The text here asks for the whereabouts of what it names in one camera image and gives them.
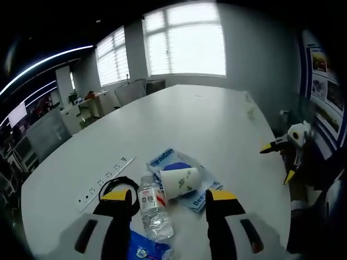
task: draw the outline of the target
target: paper cup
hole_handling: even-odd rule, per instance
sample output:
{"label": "paper cup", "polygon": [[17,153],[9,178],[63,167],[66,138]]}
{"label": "paper cup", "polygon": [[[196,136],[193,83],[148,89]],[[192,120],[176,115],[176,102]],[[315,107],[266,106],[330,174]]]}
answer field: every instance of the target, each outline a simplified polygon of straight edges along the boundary
{"label": "paper cup", "polygon": [[160,171],[165,199],[170,200],[201,186],[201,175],[196,168]]}

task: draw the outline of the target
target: window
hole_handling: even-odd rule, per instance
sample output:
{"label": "window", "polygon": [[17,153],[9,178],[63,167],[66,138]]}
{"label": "window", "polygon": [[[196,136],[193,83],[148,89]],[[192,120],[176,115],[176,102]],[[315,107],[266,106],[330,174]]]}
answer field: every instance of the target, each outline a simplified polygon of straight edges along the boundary
{"label": "window", "polygon": [[75,90],[75,82],[74,82],[74,77],[72,75],[72,72],[70,72],[70,79],[71,79],[71,84],[72,84],[72,89]]}
{"label": "window", "polygon": [[171,6],[145,16],[149,76],[226,75],[223,30],[214,3]]}
{"label": "window", "polygon": [[97,64],[101,86],[126,80],[129,76],[124,27],[119,28],[97,45]]}

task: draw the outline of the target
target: monitor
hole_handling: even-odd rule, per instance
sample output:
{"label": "monitor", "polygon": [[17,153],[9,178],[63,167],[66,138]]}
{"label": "monitor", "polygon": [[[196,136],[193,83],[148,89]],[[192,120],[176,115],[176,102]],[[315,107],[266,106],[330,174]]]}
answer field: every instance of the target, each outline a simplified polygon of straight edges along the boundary
{"label": "monitor", "polygon": [[27,109],[25,108],[25,103],[22,102],[18,107],[12,110],[9,114],[9,121],[11,128],[13,128],[23,117],[27,115]]}

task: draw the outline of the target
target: blue packaging bag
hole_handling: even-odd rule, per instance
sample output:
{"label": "blue packaging bag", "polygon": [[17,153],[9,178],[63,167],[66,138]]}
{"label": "blue packaging bag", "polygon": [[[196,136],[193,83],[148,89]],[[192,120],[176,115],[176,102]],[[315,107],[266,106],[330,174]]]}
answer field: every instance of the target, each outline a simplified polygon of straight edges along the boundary
{"label": "blue packaging bag", "polygon": [[222,185],[216,180],[214,175],[203,167],[197,160],[168,148],[162,154],[148,162],[147,168],[153,173],[155,181],[163,189],[160,178],[160,171],[177,170],[183,168],[197,168],[202,176],[200,188],[177,198],[180,203],[193,211],[201,211],[205,205],[205,195],[208,188],[220,190]]}
{"label": "blue packaging bag", "polygon": [[169,258],[168,250],[170,250],[169,245],[156,243],[131,231],[131,241],[128,248],[127,260],[166,260]]}

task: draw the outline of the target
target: conference table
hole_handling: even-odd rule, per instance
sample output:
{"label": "conference table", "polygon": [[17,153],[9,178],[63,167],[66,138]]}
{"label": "conference table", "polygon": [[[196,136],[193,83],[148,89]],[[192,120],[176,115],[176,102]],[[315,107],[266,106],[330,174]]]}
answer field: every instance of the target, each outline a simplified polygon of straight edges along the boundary
{"label": "conference table", "polygon": [[[248,116],[249,108],[253,116]],[[145,163],[168,147],[199,161],[233,192],[246,212],[273,227],[285,247],[290,231],[290,193],[280,154],[259,154],[274,135],[249,94],[175,85],[136,100],[88,126],[55,150],[22,186],[22,218],[34,256],[57,247],[61,232],[84,213],[76,199],[117,158],[136,157],[119,176],[140,183]],[[181,259],[211,259],[205,213],[179,203],[167,207]],[[145,235],[140,212],[131,229]]]}

